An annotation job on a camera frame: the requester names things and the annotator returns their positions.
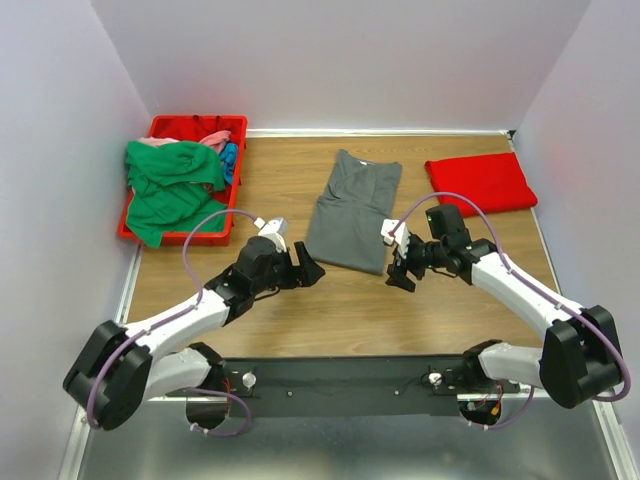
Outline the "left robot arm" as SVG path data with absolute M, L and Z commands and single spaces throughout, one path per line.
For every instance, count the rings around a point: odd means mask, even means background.
M 214 393 L 222 360 L 193 339 L 249 311 L 271 290 L 315 285 L 325 274 L 303 242 L 292 249 L 254 236 L 234 263 L 198 287 L 188 300 L 128 326 L 112 320 L 89 336 L 63 380 L 93 428 L 113 430 L 146 400 L 176 390 Z

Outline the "grey t shirt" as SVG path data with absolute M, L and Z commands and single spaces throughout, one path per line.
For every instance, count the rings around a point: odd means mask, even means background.
M 338 151 L 317 198 L 306 248 L 317 262 L 381 275 L 386 247 L 380 231 L 393 213 L 402 175 L 397 162 L 375 163 Z

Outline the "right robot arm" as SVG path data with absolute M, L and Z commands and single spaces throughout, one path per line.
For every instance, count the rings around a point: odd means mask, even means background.
M 430 208 L 426 217 L 429 241 L 405 222 L 384 220 L 381 236 L 394 249 L 388 284 L 412 292 L 427 271 L 446 273 L 493 296 L 543 341 L 539 348 L 502 340 L 476 345 L 445 375 L 449 384 L 480 392 L 497 381 L 524 383 L 567 409 L 592 399 L 613 401 L 615 387 L 628 391 L 630 375 L 608 310 L 566 299 L 518 267 L 496 242 L 472 239 L 457 206 Z

